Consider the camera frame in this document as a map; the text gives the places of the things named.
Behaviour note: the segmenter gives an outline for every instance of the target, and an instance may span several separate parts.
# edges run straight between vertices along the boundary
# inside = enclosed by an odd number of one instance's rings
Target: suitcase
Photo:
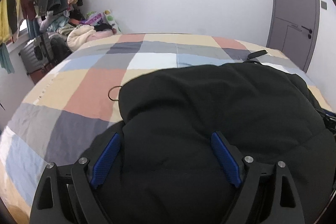
[[[35,47],[39,47],[42,52],[42,59],[38,60],[35,54]],[[20,50],[22,62],[26,68],[27,74],[44,68],[54,59],[53,50],[51,48],[50,40],[47,33],[40,35],[27,42],[27,44]]]

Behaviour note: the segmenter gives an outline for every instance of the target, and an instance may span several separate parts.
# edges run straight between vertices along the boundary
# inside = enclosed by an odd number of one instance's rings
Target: metal screw
[[[51,169],[51,168],[54,167],[54,165],[55,165],[55,164],[54,164],[53,162],[47,163],[46,168]]]
[[[251,156],[246,156],[246,157],[244,158],[244,160],[245,160],[246,162],[248,162],[249,164],[250,164],[251,162],[253,162],[253,158],[252,158]]]
[[[286,164],[285,164],[282,160],[278,161],[278,165],[279,165],[281,168],[284,168],[284,167],[286,166]]]
[[[83,157],[78,160],[80,164],[85,164],[87,162],[87,158]]]

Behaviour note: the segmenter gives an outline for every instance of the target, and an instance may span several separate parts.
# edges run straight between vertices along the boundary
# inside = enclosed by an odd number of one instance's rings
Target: plaid bedsheet
[[[0,139],[0,194],[30,214],[47,162],[74,163],[93,138],[121,120],[113,86],[164,68],[242,62],[255,44],[188,34],[115,35],[84,44],[52,69],[25,97]],[[264,65],[300,75],[329,109],[304,72],[280,51],[267,49]],[[117,98],[117,89],[111,93]]]

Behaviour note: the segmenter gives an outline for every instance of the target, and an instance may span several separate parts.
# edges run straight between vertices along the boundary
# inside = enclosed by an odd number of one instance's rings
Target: gray door
[[[320,0],[274,0],[267,47],[307,71],[318,32]]]

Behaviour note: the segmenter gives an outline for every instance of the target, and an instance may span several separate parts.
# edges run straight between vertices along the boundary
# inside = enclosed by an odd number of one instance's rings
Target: bed
[[[30,214],[47,162],[74,163],[93,138],[121,120],[110,88],[164,68],[242,62],[255,44],[190,34],[115,35],[84,44],[28,93],[0,138],[0,195]],[[314,83],[280,51],[266,48],[262,64],[296,73],[320,105],[331,110]],[[110,96],[117,98],[117,89]]]

